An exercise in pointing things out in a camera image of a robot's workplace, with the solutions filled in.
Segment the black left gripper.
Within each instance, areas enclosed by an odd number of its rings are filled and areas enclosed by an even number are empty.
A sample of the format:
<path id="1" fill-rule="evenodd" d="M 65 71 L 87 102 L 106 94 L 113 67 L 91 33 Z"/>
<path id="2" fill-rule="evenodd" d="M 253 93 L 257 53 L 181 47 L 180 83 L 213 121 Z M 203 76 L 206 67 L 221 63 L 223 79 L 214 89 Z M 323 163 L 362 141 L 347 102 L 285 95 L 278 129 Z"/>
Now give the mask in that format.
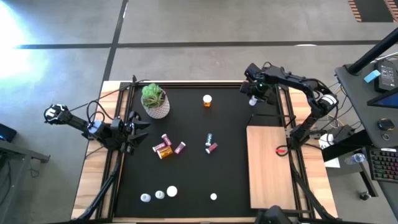
<path id="1" fill-rule="evenodd" d="M 124 125 L 123 134 L 124 139 L 122 141 L 120 151 L 124 154 L 133 155 L 135 148 L 148 137 L 149 133 L 138 133 L 137 129 L 146 129 L 150 126 L 150 123 L 140 121 L 140 116 L 137 112 L 130 112 L 127 123 Z"/>

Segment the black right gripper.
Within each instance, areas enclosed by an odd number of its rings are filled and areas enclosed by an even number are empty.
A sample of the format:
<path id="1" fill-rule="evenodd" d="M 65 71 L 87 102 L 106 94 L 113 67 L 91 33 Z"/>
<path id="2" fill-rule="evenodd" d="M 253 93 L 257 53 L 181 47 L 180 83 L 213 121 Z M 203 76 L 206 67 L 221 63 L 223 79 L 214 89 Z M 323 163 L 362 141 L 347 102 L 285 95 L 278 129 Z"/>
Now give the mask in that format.
<path id="1" fill-rule="evenodd" d="M 241 85 L 241 93 L 249 96 L 265 96 L 267 104 L 277 104 L 275 84 L 267 82 L 267 74 L 265 72 L 249 72 L 248 81 L 243 82 Z"/>

